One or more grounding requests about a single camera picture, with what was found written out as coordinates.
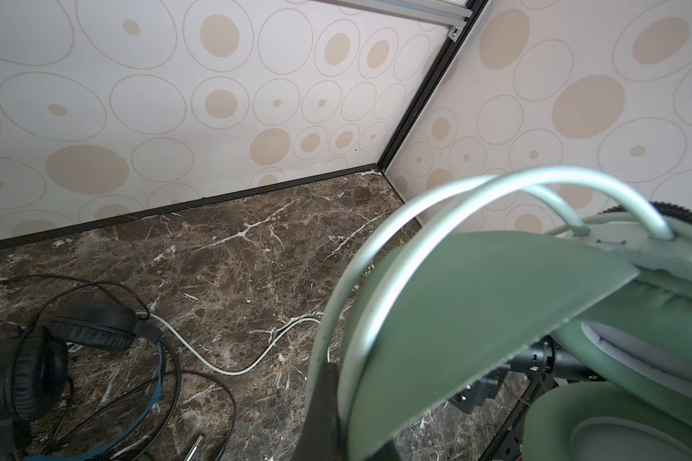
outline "black ear cup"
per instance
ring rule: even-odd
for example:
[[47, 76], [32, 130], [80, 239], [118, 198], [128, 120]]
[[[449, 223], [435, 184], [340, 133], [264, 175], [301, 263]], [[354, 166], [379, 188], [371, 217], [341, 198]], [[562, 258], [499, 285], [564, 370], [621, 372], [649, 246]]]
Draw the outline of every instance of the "black ear cup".
[[19, 420], [32, 421], [51, 411], [67, 378], [66, 344], [50, 337], [43, 325], [26, 333], [13, 362], [12, 409]]
[[113, 352], [128, 350], [138, 318], [129, 308], [110, 300], [82, 299], [57, 309], [48, 323], [56, 339]]

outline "white cable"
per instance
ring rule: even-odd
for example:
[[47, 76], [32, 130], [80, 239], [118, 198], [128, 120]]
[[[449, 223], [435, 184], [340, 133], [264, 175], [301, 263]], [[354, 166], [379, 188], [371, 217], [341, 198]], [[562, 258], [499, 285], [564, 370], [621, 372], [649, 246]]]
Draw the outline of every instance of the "white cable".
[[[136, 312], [136, 314], [139, 314], [139, 315], [140, 315], [140, 314], [146, 314], [146, 312], [145, 312], [145, 311], [141, 311], [141, 312]], [[225, 371], [225, 370], [221, 370], [221, 369], [218, 368], [217, 366], [215, 366], [215, 365], [211, 364], [210, 362], [208, 362], [207, 360], [205, 360], [205, 358], [204, 358], [202, 355], [200, 355], [200, 353], [199, 353], [197, 350], [195, 350], [195, 348], [192, 347], [192, 346], [189, 344], [189, 342], [185, 341], [185, 338], [183, 338], [182, 335], [180, 335], [180, 334], [177, 332], [177, 330], [174, 329], [174, 327], [173, 327], [172, 325], [169, 325], [169, 322], [167, 322], [167, 321], [164, 320], [163, 318], [159, 317], [159, 316], [156, 315], [155, 313], [152, 313], [152, 314], [151, 314], [151, 318], [154, 318], [154, 319], [157, 320], [159, 323], [161, 323], [164, 327], [166, 327], [166, 328], [172, 333], [172, 335], [174, 335], [175, 337], [177, 337], [177, 339], [179, 339], [179, 341], [180, 341], [183, 345], [185, 345], [185, 347], [186, 347], [191, 353], [193, 353], [193, 354], [195, 355], [195, 357], [197, 357], [198, 360], [200, 360], [200, 362], [203, 363], [203, 365], [207, 366], [208, 368], [210, 368], [211, 370], [213, 370], [213, 371], [216, 372], [216, 373], [220, 373], [220, 374], [226, 375], [226, 376], [240, 376], [240, 375], [242, 375], [242, 374], [244, 374], [244, 373], [248, 373], [248, 372], [250, 372], [251, 370], [253, 370], [254, 367], [257, 366], [257, 365], [259, 364], [259, 362], [261, 362], [261, 360], [264, 358], [264, 356], [268, 354], [268, 352], [271, 350], [271, 348], [274, 347], [274, 345], [277, 344], [277, 341], [279, 341], [279, 338], [285, 336], [285, 334], [286, 334], [289, 330], [291, 330], [292, 327], [294, 327], [294, 326], [296, 326], [296, 325], [298, 325], [298, 324], [301, 324], [301, 323], [303, 323], [303, 322], [315, 322], [315, 323], [318, 323], [318, 324], [320, 323], [320, 320], [318, 320], [317, 318], [313, 318], [313, 317], [298, 318], [297, 320], [295, 320], [295, 321], [292, 322], [291, 324], [289, 324], [289, 325], [287, 325], [286, 327], [284, 327], [284, 329], [282, 330], [282, 333], [278, 334], [277, 337], [274, 338], [274, 341], [272, 341], [271, 344], [264, 350], [264, 352], [263, 352], [261, 355], [259, 355], [259, 358], [257, 358], [257, 359], [254, 361], [253, 364], [247, 366], [246, 368], [244, 368], [244, 369], [241, 370], [241, 371]], [[328, 355], [328, 361], [329, 361], [329, 362], [331, 361], [331, 356], [330, 356], [330, 354]]]

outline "black headphones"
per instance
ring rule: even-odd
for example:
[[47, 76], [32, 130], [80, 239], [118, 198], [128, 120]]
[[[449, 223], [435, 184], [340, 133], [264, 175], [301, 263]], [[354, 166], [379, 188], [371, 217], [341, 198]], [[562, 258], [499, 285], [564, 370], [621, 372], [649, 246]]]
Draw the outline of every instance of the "black headphones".
[[[93, 282], [75, 289], [87, 285], [98, 284]], [[121, 304], [107, 290], [103, 291], [113, 300], [83, 297], [67, 302], [57, 309], [47, 325], [38, 323], [37, 313], [25, 330], [17, 328], [7, 342], [0, 342], [0, 456], [26, 461], [82, 461], [92, 458], [128, 436], [158, 400], [165, 374], [161, 332], [139, 320], [133, 310]], [[159, 365], [156, 390], [133, 426], [113, 442], [81, 455], [56, 458], [30, 454], [23, 458], [32, 438], [30, 422], [48, 414], [61, 398], [68, 371], [66, 342], [125, 352], [136, 337], [146, 338], [158, 346]]]

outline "wallpaper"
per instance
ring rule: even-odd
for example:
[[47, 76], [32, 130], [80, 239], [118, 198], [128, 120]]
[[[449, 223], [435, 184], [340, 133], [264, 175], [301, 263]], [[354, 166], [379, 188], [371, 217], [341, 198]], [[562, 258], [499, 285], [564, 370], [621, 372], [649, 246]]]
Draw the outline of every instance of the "wallpaper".
[[[388, 170], [406, 199], [452, 179], [562, 164], [692, 209], [692, 0], [494, 0], [419, 121]], [[551, 187], [582, 216], [615, 204]], [[561, 223], [521, 193], [460, 230]]]
[[0, 0], [0, 239], [374, 163], [446, 33], [308, 0]]

